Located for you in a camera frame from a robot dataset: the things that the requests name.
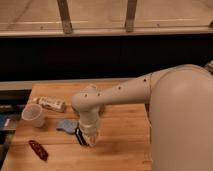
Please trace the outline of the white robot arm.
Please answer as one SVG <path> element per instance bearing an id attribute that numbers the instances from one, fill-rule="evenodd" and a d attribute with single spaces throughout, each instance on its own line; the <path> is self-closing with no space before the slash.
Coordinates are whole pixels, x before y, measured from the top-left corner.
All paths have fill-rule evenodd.
<path id="1" fill-rule="evenodd" d="M 149 106 L 152 171 L 213 171 L 213 74 L 181 65 L 71 98 L 90 145 L 96 143 L 100 107 L 135 103 Z"/>

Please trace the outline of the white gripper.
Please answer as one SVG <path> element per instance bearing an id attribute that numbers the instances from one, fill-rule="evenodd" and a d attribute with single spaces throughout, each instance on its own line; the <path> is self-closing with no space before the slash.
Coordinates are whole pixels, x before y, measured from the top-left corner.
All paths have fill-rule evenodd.
<path id="1" fill-rule="evenodd" d="M 100 119 L 97 119 L 95 122 L 89 124 L 79 121 L 79 129 L 82 131 L 83 137 L 88 143 L 88 146 L 94 147 L 97 143 L 99 135 Z"/>

